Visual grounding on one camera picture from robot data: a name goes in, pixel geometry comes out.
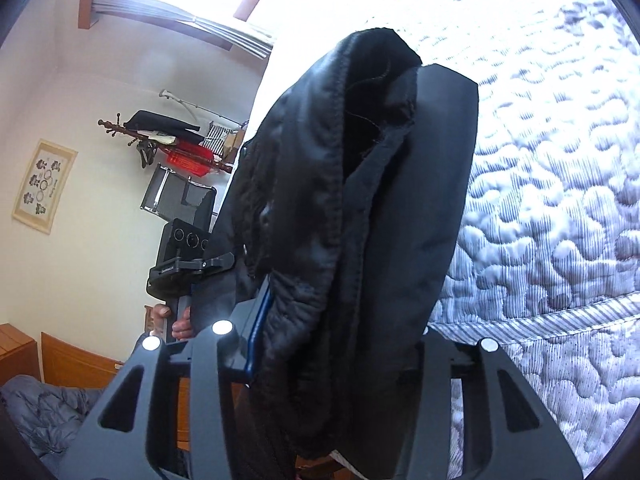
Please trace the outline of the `left hand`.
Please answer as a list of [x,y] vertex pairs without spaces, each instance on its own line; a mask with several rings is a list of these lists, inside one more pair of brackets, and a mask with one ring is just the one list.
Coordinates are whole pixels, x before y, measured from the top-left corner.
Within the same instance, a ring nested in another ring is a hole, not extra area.
[[153,329],[151,335],[164,338],[167,333],[175,340],[186,340],[193,337],[191,324],[191,308],[186,307],[180,318],[171,322],[172,311],[166,304],[156,304],[151,309]]

